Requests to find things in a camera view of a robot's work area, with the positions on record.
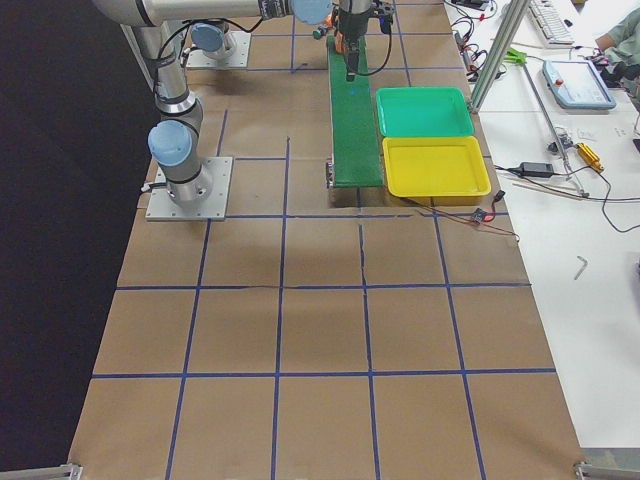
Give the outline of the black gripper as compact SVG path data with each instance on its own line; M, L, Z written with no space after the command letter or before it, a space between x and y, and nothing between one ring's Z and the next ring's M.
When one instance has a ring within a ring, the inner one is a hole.
M373 12L371 0L339 0L337 30L344 35L346 81L353 82L359 72L360 43L368 28Z

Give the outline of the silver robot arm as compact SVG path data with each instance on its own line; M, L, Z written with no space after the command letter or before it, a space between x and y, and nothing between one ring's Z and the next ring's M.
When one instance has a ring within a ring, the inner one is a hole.
M203 108L190 90L179 59L179 35L160 27L121 27L150 87L160 122L148 134L148 146L164 174L167 196L176 204L207 193L211 181L197 154Z
M371 1L268 1L268 0L166 0L96 1L94 5L109 19L128 26L157 27L169 20L205 20L210 18L259 17L263 20L293 15L297 20L316 25L338 7L336 28L341 36L341 51L346 64L346 79L359 75L360 39L374 16Z

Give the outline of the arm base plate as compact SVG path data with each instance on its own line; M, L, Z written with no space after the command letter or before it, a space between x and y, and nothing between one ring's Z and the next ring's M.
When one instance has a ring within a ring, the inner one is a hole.
M232 157L203 157L199 175L184 184L169 182L161 169L150 191L148 221L224 221L232 178Z
M201 37L193 40L186 60L190 70L239 70L246 69L249 61L251 35L230 30L213 40Z

